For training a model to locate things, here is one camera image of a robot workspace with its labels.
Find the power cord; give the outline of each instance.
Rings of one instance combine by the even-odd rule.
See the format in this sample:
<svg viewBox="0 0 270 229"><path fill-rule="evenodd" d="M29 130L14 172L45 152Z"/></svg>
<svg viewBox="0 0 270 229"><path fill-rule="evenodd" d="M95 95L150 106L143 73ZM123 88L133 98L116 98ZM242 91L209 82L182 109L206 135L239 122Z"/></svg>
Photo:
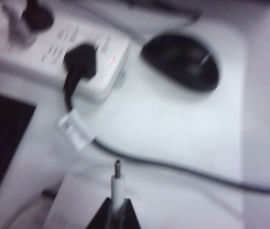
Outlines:
<svg viewBox="0 0 270 229"><path fill-rule="evenodd" d="M74 89L76 88L79 79L83 77L92 77L91 74L95 73L96 67L96 55L95 49L92 45L84 44L80 45L72 51L68 52L65 55L64 62L66 64L66 68L68 70L68 76L66 78L66 82L64 85L65 92L65 105L67 111L71 111L74 106L72 104L72 95ZM237 182L225 177L213 175L210 173L206 173L204 171L200 171L191 167L185 167L182 165L167 163L164 161L158 161L151 158L137 157L132 156L132 153L125 153L119 149L116 149L108 144L104 143L99 138L94 138L92 144L101 149L103 152L117 157L119 159L125 159L128 161L132 161L139 164L155 166L155 167L164 167L167 169L172 169L178 172L185 172L187 174L196 176L198 178L203 178L221 185L225 185L232 188L242 189L244 191L262 193L262 194L270 194L270 187L256 185L246 182Z"/></svg>

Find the power strip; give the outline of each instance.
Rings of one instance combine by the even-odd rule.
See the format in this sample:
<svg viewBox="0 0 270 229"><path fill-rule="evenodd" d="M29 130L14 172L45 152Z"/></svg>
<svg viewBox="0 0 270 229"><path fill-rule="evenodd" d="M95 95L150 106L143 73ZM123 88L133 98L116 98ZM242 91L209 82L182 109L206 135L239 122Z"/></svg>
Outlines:
<svg viewBox="0 0 270 229"><path fill-rule="evenodd" d="M61 90L66 77L65 53L82 43L97 48L97 74L82 79L76 93L92 101L106 99L127 58L130 40L113 30L89 21L54 12L54 24L37 34L35 43L25 49L8 40L8 19L0 3L0 69L12 71Z"/></svg>

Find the cable connector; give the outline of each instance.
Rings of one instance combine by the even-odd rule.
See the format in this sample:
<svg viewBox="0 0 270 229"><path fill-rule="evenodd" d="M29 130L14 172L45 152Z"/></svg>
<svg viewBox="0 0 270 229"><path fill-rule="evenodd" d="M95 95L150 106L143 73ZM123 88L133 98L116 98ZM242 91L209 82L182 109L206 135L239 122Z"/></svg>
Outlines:
<svg viewBox="0 0 270 229"><path fill-rule="evenodd" d="M72 96L81 78L91 79L97 73L96 49L91 44L81 44L64 57L68 71L63 90Z"/></svg>
<svg viewBox="0 0 270 229"><path fill-rule="evenodd" d="M115 175L111 178L111 207L112 218L119 219L124 204L125 182L121 175L121 163L119 160L115 163Z"/></svg>

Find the black cable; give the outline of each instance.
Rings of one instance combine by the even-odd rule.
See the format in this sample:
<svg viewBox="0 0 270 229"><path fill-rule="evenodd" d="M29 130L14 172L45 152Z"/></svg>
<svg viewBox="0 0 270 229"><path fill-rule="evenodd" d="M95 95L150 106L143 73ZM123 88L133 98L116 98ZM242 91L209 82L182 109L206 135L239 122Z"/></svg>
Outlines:
<svg viewBox="0 0 270 229"><path fill-rule="evenodd" d="M71 96L68 96L67 93L65 93L65 103L66 103L67 110L71 111L73 109ZM194 168L185 167L185 166L181 166L181 165L177 165L173 163L167 163L167 162L162 162L162 161L156 161L149 158L131 156L131 153L124 153L123 151L120 151L111 146L108 146L107 144L99 140L97 137L92 141L92 144L96 146L97 148L101 149L102 151L106 152L107 154L110 154L118 158L126 159L135 163L151 165L155 167L164 167L164 168L176 170L179 172L185 172L193 176L197 176L199 178L213 181L213 182L216 182L218 184L225 185L228 187L242 189L244 191L270 194L270 187L255 185L255 184L250 184L250 183L245 183L245 182L237 182L237 181L227 179L225 177L212 175L212 174L200 171L200 170L196 170Z"/></svg>

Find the white cable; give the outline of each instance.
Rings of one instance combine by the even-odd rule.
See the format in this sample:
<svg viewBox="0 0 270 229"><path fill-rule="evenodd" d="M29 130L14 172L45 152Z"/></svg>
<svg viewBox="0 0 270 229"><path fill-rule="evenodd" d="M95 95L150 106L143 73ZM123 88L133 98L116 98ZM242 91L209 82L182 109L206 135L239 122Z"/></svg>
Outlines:
<svg viewBox="0 0 270 229"><path fill-rule="evenodd" d="M111 207L113 219L119 219L124 203L125 182L121 175L120 161L115 163L115 175L111 178Z"/></svg>

